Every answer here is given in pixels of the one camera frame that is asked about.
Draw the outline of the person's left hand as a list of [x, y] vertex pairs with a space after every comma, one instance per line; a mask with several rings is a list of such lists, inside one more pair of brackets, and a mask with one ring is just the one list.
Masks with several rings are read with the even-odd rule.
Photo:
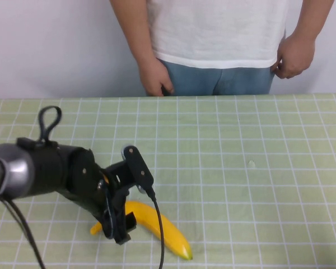
[[280, 43], [271, 71], [280, 79], [296, 77], [310, 67], [314, 54], [315, 39], [292, 34]]

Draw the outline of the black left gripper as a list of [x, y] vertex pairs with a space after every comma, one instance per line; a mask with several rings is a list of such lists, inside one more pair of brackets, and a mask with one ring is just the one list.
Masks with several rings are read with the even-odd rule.
[[131, 240], [128, 233], [137, 226], [133, 212], [125, 212], [129, 190], [134, 186], [132, 173], [126, 161], [120, 161], [100, 170], [100, 192], [103, 195], [102, 213], [98, 218], [104, 235], [123, 245]]

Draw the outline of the person's right hand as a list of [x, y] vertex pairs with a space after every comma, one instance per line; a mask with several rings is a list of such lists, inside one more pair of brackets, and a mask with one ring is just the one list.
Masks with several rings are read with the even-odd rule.
[[148, 96], [163, 97], [174, 93], [168, 70], [157, 58], [138, 62], [141, 83]]

